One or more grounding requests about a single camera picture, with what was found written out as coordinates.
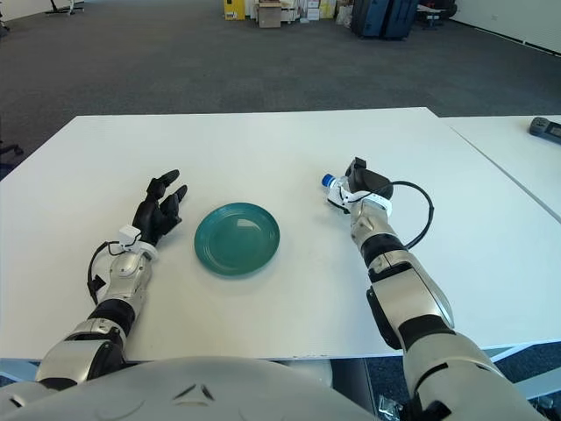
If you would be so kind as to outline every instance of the chair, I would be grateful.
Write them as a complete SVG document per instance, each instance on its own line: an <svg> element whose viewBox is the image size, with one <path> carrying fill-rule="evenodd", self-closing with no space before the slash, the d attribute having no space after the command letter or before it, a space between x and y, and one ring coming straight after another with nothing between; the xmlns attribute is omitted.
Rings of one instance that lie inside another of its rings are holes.
<svg viewBox="0 0 561 421"><path fill-rule="evenodd" d="M3 143L1 139L2 139L2 120L0 119L0 143ZM24 153L24 150L21 147L19 147L19 145L16 144L0 147L0 155L4 155L11 151L14 151L15 155L22 155ZM0 169L3 170L2 175L4 175L4 171L9 172L12 169L14 169L14 167L16 167L14 164L6 164L0 162Z"/></svg>
<svg viewBox="0 0 561 421"><path fill-rule="evenodd" d="M51 5L53 9L51 11L46 11L46 15L54 15L58 13L67 13L68 15L74 15L74 11L83 11L84 8L82 6L76 6L75 0L70 0L70 5L65 7L56 7L54 0L51 0Z"/></svg>
<svg viewBox="0 0 561 421"><path fill-rule="evenodd" d="M9 31L10 31L10 28L8 26L6 26L6 24L2 20L2 12L0 11L0 38L8 35Z"/></svg>

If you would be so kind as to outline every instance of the yellow box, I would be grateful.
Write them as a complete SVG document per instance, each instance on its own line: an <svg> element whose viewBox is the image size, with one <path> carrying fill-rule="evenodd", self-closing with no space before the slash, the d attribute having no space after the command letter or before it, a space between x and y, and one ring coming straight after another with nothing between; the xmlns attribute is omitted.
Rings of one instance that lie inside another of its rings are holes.
<svg viewBox="0 0 561 421"><path fill-rule="evenodd" d="M336 0L322 0L319 4L319 18L333 19L335 15Z"/></svg>
<svg viewBox="0 0 561 421"><path fill-rule="evenodd" d="M224 0L224 17L226 20L245 20L244 0Z"/></svg>

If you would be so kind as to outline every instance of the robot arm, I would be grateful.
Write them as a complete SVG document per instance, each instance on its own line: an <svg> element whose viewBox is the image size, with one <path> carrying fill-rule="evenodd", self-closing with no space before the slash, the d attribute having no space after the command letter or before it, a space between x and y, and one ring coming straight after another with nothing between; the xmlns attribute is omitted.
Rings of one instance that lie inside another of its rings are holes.
<svg viewBox="0 0 561 421"><path fill-rule="evenodd" d="M132 225L119 231L118 241L103 243L98 248L96 253L108 246L116 256L110 266L107 292L97 303L96 294L104 282L99 276L91 277L90 264L88 287L97 306L87 320L49 351L39 366L37 382L62 390L122 367L126 338L142 309L152 264L158 258L155 246L181 222L179 202L187 193L187 186L181 186L159 203L166 187L178 176L179 171L175 170L152 179Z"/></svg>
<svg viewBox="0 0 561 421"><path fill-rule="evenodd" d="M388 223L393 184L360 159L344 177L326 175L323 184L328 201L351 214L351 236L368 268L372 285L366 295L380 334L403 350L411 397L405 419L542 419L487 356L453 330L444 292Z"/></svg>

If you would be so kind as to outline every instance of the black device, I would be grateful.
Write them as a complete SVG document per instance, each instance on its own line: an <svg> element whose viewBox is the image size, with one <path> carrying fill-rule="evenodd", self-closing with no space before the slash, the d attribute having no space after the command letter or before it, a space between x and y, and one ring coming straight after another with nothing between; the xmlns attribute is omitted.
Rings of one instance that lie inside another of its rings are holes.
<svg viewBox="0 0 561 421"><path fill-rule="evenodd" d="M529 134L561 145L561 125L544 117L536 117L529 125Z"/></svg>
<svg viewBox="0 0 561 421"><path fill-rule="evenodd" d="M406 38L418 4L419 0L355 0L351 29L359 37Z"/></svg>

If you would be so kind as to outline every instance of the teal ceramic plate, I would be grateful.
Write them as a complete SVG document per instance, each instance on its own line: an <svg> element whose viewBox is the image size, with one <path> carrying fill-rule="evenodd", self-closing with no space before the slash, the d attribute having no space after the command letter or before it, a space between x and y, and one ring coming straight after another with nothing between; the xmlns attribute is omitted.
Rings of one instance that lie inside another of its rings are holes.
<svg viewBox="0 0 561 421"><path fill-rule="evenodd" d="M201 222L195 252L217 274L244 275L265 265L280 239L279 226L269 212L251 203L230 203Z"/></svg>

